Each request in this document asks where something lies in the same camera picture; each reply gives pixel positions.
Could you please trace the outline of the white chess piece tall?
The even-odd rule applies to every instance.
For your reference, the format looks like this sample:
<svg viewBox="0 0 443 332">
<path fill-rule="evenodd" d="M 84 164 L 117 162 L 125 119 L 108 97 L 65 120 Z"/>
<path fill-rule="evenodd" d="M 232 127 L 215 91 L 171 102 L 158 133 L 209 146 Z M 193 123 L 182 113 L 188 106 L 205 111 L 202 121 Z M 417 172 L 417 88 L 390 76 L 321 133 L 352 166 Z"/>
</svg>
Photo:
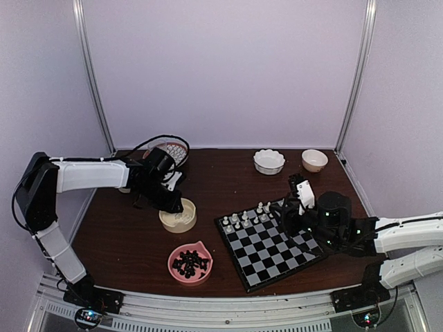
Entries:
<svg viewBox="0 0 443 332">
<path fill-rule="evenodd" d="M 256 210 L 256 212 L 257 212 L 258 214 L 261 214 L 262 211 L 263 211 L 263 203 L 262 203 L 262 202 L 259 202 L 259 204 L 258 204 L 258 206 L 257 206 L 257 210 Z"/>
<path fill-rule="evenodd" d="M 264 207 L 265 212 L 270 212 L 270 206 L 271 206 L 271 202 L 267 202 L 267 204 Z"/>
</svg>

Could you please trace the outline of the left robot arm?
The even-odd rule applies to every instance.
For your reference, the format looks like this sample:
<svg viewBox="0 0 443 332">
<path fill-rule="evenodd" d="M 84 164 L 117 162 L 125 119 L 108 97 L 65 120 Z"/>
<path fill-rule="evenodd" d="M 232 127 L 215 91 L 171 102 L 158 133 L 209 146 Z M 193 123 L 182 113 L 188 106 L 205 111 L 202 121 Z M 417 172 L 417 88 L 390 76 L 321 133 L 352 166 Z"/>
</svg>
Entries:
<svg viewBox="0 0 443 332">
<path fill-rule="evenodd" d="M 20 209 L 24 217 L 20 226 L 35 238 L 66 283 L 74 285 L 74 298 L 92 307 L 99 302 L 99 291 L 85 281 L 88 272 L 60 230 L 57 195 L 73 190 L 125 188 L 145 197 L 157 210 L 181 213 L 181 192 L 175 186 L 183 174 L 176 168 L 174 158 L 158 147 L 140 161 L 127 156 L 51 158 L 37 152 L 12 194 L 11 208 Z"/>
</svg>

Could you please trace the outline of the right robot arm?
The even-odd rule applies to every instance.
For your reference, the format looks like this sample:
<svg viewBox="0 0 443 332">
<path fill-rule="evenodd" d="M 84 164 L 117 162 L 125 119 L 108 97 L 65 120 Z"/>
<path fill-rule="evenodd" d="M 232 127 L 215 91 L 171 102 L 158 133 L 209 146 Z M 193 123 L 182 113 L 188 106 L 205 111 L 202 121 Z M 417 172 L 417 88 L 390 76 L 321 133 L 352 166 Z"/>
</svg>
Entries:
<svg viewBox="0 0 443 332">
<path fill-rule="evenodd" d="M 390 219 L 352 217 L 349 197 L 328 191 L 315 197 L 309 181 L 300 174 L 289 177 L 289 193 L 281 203 L 267 207 L 289 239 L 306 232 L 328 254 L 367 257 L 393 250 L 414 249 L 398 259 L 365 268 L 355 300 L 364 306 L 381 294 L 381 288 L 400 284 L 442 270 L 442 213 Z"/>
</svg>

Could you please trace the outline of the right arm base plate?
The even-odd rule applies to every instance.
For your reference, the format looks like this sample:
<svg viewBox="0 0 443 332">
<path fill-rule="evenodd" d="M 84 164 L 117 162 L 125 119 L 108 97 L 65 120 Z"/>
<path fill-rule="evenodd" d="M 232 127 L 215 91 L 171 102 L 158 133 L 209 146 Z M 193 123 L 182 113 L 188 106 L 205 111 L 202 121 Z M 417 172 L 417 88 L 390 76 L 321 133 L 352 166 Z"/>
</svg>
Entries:
<svg viewBox="0 0 443 332">
<path fill-rule="evenodd" d="M 390 291 L 379 282 L 361 284 L 331 293 L 334 310 L 337 313 L 374 306 L 390 299 Z"/>
</svg>

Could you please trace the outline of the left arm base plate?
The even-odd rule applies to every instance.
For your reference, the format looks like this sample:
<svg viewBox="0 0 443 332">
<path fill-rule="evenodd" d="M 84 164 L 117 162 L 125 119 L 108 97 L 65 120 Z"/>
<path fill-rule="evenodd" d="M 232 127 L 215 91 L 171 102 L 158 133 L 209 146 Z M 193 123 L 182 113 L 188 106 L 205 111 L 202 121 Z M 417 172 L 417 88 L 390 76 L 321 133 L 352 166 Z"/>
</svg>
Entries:
<svg viewBox="0 0 443 332">
<path fill-rule="evenodd" d="M 124 295 L 121 292 L 98 288 L 92 284 L 77 283 L 68 286 L 63 300 L 101 313 L 119 314 Z"/>
</svg>

